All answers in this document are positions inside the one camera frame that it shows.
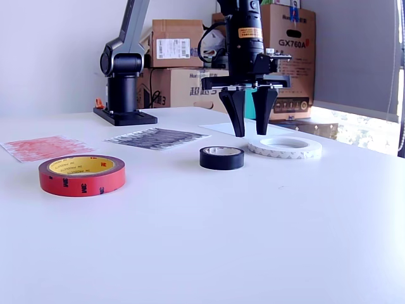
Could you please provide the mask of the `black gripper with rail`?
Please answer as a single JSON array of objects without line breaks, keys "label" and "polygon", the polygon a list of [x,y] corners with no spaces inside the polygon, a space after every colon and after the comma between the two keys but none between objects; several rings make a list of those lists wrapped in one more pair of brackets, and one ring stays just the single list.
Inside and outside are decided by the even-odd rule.
[{"label": "black gripper with rail", "polygon": [[245,136],[246,94],[241,91],[242,89],[258,89],[252,93],[256,113],[256,131],[257,135],[266,135],[271,110],[278,96],[276,89],[286,89],[291,86],[288,75],[277,74],[278,65],[280,61],[290,61],[291,59],[289,54],[259,53],[250,63],[234,62],[233,65],[230,65],[229,76],[201,79],[203,90],[222,89],[219,97],[230,117],[236,137]]}]

